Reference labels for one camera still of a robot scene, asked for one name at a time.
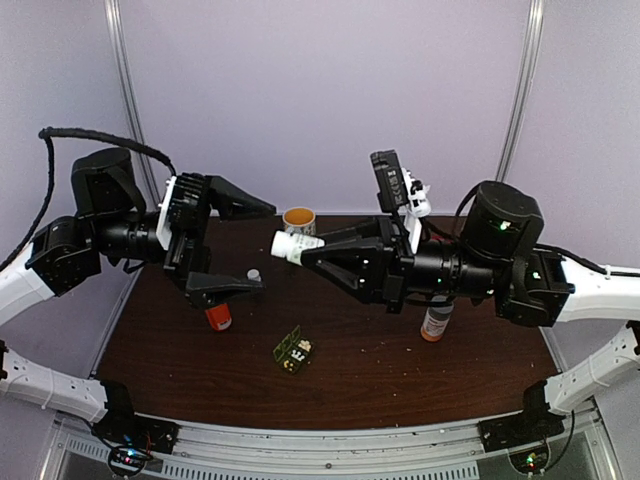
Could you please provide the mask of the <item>small white pill bottle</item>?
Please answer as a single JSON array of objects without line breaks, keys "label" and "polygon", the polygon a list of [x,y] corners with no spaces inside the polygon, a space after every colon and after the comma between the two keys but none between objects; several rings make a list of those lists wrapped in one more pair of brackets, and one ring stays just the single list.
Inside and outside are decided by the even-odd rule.
[{"label": "small white pill bottle", "polygon": [[252,281],[260,282],[262,280],[261,273],[258,269],[250,269],[247,271],[247,278]]}]

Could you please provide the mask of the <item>large orange pill bottle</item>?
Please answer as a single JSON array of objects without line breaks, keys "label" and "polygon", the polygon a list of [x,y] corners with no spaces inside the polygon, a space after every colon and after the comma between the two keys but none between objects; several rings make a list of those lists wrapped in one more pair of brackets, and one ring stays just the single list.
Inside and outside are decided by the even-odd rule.
[{"label": "large orange pill bottle", "polygon": [[206,318],[214,331],[221,332],[227,330],[232,324],[232,315],[227,304],[221,304],[208,309]]}]

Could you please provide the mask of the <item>floral mug yellow inside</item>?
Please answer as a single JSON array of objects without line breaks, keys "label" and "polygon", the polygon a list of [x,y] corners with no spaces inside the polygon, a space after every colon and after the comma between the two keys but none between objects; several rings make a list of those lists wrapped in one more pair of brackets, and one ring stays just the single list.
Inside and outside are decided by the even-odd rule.
[{"label": "floral mug yellow inside", "polygon": [[282,215],[283,230],[288,234],[316,235],[316,214],[306,207],[295,207]]}]

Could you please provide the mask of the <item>green pill organizer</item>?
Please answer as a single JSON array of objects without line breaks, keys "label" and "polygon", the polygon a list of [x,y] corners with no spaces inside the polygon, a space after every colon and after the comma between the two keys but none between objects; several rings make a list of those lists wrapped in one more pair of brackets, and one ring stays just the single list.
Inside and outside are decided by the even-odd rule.
[{"label": "green pill organizer", "polygon": [[274,347],[272,355],[282,371],[294,375],[309,362],[315,349],[315,343],[303,336],[301,327],[297,325]]}]

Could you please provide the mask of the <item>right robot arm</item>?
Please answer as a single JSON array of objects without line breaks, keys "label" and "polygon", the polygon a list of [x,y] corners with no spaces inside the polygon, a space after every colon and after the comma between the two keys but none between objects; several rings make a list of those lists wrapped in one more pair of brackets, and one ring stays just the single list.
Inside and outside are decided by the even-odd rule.
[{"label": "right robot arm", "polygon": [[582,320],[619,320],[622,328],[570,370],[528,389],[513,419],[519,440],[535,440],[583,400],[639,365],[639,273],[601,266],[539,242],[544,221],[536,200],[484,181],[465,197],[460,232],[431,231],[412,246],[399,217],[386,212],[325,234],[301,264],[365,304],[400,311],[406,299],[492,300],[498,317],[526,327]]}]

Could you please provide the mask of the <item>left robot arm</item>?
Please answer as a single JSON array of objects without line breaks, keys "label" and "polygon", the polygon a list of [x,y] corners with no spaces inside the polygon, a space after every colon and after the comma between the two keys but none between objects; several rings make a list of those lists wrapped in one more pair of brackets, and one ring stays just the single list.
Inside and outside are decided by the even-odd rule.
[{"label": "left robot arm", "polygon": [[221,176],[173,175],[157,212],[149,212],[136,185],[128,148],[99,150],[76,160],[71,173],[76,204],[27,238],[1,269],[1,321],[60,297],[100,274],[101,261],[132,273],[148,264],[164,274],[199,310],[264,289],[258,280],[209,271],[205,246],[210,216],[222,220],[264,218],[276,209]]}]

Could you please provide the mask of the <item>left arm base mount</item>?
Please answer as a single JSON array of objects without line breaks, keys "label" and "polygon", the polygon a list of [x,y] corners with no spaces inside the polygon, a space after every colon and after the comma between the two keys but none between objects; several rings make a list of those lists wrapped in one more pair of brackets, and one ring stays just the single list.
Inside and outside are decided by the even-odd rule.
[{"label": "left arm base mount", "polygon": [[179,433],[177,423],[137,414],[124,384],[109,380],[101,380],[99,384],[106,394],[106,413],[92,423],[98,437],[145,451],[173,452]]}]

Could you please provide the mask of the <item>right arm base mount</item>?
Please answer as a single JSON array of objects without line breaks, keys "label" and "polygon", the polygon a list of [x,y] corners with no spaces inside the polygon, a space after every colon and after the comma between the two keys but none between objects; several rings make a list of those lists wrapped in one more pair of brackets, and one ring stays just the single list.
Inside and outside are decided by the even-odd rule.
[{"label": "right arm base mount", "polygon": [[564,432],[565,416],[551,412],[545,396],[546,385],[546,380],[539,381],[524,391],[521,412],[478,423],[487,453],[542,441]]}]

